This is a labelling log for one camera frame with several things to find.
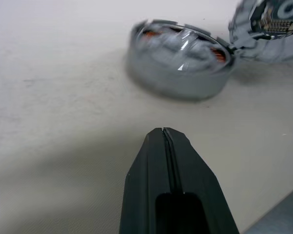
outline silver metal housing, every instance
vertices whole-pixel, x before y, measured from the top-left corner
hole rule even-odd
[[[135,80],[160,94],[205,99],[223,89],[234,67],[226,46],[191,25],[145,21],[132,29],[127,66]]]
[[[261,2],[263,1],[243,0],[237,7],[233,20],[229,24],[231,47],[237,49],[235,53],[238,53],[243,59],[269,63],[293,59],[293,34],[285,35],[280,39],[273,39],[273,37],[258,39],[265,34],[252,31],[251,16],[256,6]],[[290,14],[280,13],[280,11],[286,9],[287,4],[293,4],[293,0],[283,0],[279,7],[273,5],[273,7],[278,7],[278,16],[292,17]]]

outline black plastic tool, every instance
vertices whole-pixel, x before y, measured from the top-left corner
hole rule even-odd
[[[187,137],[156,128],[126,177],[120,234],[238,234],[216,176]]]

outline circuit board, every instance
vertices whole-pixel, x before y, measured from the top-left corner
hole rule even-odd
[[[253,32],[264,33],[271,39],[293,34],[293,0],[264,0],[255,6],[251,16]]]

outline disassembled motor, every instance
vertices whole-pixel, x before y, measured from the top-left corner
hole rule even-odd
[[[176,98],[218,94],[240,59],[293,59],[293,0],[244,0],[229,25],[230,42],[167,20],[134,26],[128,71],[140,83]]]

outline metal ring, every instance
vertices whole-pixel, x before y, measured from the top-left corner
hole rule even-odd
[[[281,4],[278,9],[278,17],[283,20],[293,17],[293,0],[286,0]]]

